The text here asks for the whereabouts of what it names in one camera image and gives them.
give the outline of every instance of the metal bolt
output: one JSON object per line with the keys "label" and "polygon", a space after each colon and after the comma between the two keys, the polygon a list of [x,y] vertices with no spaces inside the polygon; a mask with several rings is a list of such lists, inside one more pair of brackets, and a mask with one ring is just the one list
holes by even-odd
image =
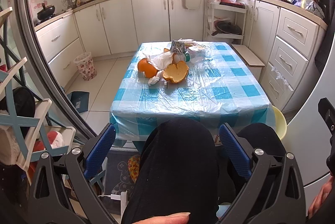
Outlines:
{"label": "metal bolt", "polygon": [[48,152],[44,152],[44,153],[42,153],[41,157],[42,157],[42,159],[46,159],[46,158],[49,157],[49,153]]}
{"label": "metal bolt", "polygon": [[80,148],[74,148],[74,149],[72,150],[72,154],[74,154],[74,155],[77,155],[77,154],[79,154],[80,152],[81,152]]}
{"label": "metal bolt", "polygon": [[292,153],[290,153],[290,152],[286,155],[286,157],[289,158],[289,159],[291,159],[291,160],[294,159],[294,155]]}
{"label": "metal bolt", "polygon": [[255,149],[255,153],[256,153],[257,155],[263,155],[263,154],[264,154],[264,151],[263,151],[262,149],[260,149],[260,148],[257,148],[257,149]]}

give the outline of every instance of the plastic table cover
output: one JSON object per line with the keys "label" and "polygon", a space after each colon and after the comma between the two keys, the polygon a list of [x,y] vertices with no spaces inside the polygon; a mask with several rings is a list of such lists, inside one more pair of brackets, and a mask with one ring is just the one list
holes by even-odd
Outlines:
{"label": "plastic table cover", "polygon": [[274,111],[265,92],[224,42],[198,42],[207,50],[187,63],[189,74],[182,82],[161,79],[149,86],[137,63],[145,54],[162,53],[169,43],[143,43],[131,60],[110,111],[117,139],[145,141],[160,123],[176,116],[199,121],[212,135],[225,122],[235,132],[257,122],[275,130]]}

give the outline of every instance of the floral trash bin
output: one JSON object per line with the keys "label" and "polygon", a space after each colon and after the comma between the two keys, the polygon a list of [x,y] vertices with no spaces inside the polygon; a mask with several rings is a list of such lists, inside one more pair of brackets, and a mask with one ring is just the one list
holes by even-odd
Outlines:
{"label": "floral trash bin", "polygon": [[85,52],[76,57],[73,62],[76,64],[84,80],[91,80],[97,75],[94,68],[91,52]]}

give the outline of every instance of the yellow bowl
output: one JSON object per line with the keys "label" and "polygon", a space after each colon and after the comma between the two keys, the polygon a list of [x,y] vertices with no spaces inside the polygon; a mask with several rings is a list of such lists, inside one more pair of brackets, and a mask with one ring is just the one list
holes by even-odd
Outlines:
{"label": "yellow bowl", "polygon": [[275,106],[272,106],[276,118],[276,134],[283,140],[287,132],[287,123],[284,115]]}

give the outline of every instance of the frying pan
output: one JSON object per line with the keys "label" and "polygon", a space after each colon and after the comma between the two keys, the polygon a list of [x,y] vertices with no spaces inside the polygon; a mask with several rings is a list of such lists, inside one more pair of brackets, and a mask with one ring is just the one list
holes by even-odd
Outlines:
{"label": "frying pan", "polygon": [[42,3],[43,9],[37,13],[37,18],[39,20],[43,20],[49,16],[52,16],[52,14],[55,12],[55,6],[50,5],[50,6],[45,6],[44,3]]}
{"label": "frying pan", "polygon": [[218,33],[234,35],[240,35],[242,33],[242,30],[239,26],[236,26],[228,21],[216,20],[214,21],[214,26],[216,28],[216,31],[212,33],[212,36],[215,36]]}

